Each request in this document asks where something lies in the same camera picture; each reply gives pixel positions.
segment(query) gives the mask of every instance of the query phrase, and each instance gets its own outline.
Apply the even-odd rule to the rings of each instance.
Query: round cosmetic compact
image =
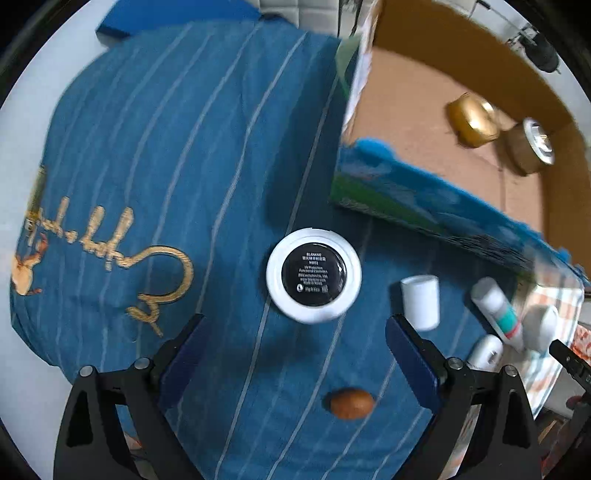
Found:
[[[287,235],[267,264],[267,288],[275,305],[301,323],[344,314],[361,287],[361,263],[340,235],[304,228]]]

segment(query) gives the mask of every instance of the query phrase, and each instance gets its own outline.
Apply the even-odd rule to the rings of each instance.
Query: white plastic cup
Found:
[[[400,281],[404,316],[418,332],[439,325],[439,279],[435,275],[416,275]]]

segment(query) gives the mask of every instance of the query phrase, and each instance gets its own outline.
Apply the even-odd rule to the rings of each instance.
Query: white bottle cap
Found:
[[[333,320],[361,288],[361,263],[337,233],[304,228],[287,235],[267,263],[267,289],[277,307],[301,323]]]
[[[400,281],[404,316],[418,332],[439,325],[439,279],[435,275],[417,275]]]
[[[480,310],[486,310],[490,313],[498,312],[507,302],[505,294],[497,285],[495,279],[490,277],[481,278],[472,287],[471,297]]]
[[[558,310],[554,305],[532,305],[523,318],[523,343],[526,348],[546,353],[556,338]]]

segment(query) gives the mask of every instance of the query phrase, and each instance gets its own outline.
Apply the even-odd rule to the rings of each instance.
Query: embroidered cartoon figure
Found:
[[[56,234],[59,238],[65,237],[67,242],[72,244],[78,239],[78,232],[75,230],[65,231],[61,226],[62,221],[66,216],[69,204],[70,199],[68,197],[61,198],[55,220],[49,220],[45,218],[43,215],[43,209],[39,208],[37,224],[41,225],[45,231]],[[185,295],[185,293],[187,293],[187,290],[193,281],[193,263],[185,253],[166,245],[151,245],[150,247],[131,257],[126,257],[123,253],[119,252],[117,250],[119,243],[121,243],[127,234],[127,231],[134,222],[134,211],[130,207],[125,207],[123,213],[121,213],[117,227],[115,228],[113,236],[110,240],[106,242],[94,241],[93,237],[96,231],[99,229],[104,217],[105,208],[101,205],[97,205],[90,215],[90,219],[86,227],[86,233],[80,238],[79,242],[82,245],[82,250],[85,252],[95,255],[97,258],[105,259],[105,269],[107,271],[111,271],[113,264],[121,268],[131,268],[135,264],[152,255],[168,255],[169,257],[179,260],[183,266],[183,279],[176,290],[164,295],[153,295],[148,293],[140,293],[138,295],[138,300],[146,304],[149,313],[146,313],[137,306],[127,307],[126,309],[127,313],[132,318],[138,320],[139,322],[148,323],[156,335],[162,337],[164,334],[162,333],[160,327],[156,324],[160,316],[159,305],[175,302]],[[31,286],[31,281],[33,280],[32,272],[30,272],[30,276],[31,280],[27,286],[27,289]]]
[[[12,259],[12,284],[19,295],[35,295],[41,293],[40,288],[30,290],[33,283],[33,267],[41,262],[43,255],[47,250],[49,243],[44,233],[40,234],[41,239],[35,246],[36,252],[27,255],[21,260],[21,257],[14,255]]]

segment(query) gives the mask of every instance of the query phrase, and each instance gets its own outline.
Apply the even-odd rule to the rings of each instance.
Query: blue striped cloth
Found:
[[[211,340],[166,415],[207,480],[390,479],[429,421],[385,342],[386,318],[402,311],[398,282],[439,276],[441,324],[426,337],[462,358],[484,333],[468,288],[485,275],[515,288],[470,253],[328,203],[346,102],[338,43],[264,22],[141,34],[80,74],[48,133],[36,236],[48,245],[31,283],[42,292],[12,288],[14,328],[73,381],[86,364],[110,371],[152,355],[204,313]],[[87,251],[97,206],[98,250]],[[163,245],[192,264],[186,293],[158,305],[163,338],[126,309],[147,312],[138,294],[178,289],[186,264],[164,254],[126,268],[113,249],[109,259],[99,242],[120,220],[122,258]],[[305,227],[343,235],[363,269],[353,307],[314,326],[285,317],[264,281],[273,247]],[[18,255],[34,252],[23,234]],[[374,412],[332,416],[322,400],[343,387],[370,392]]]

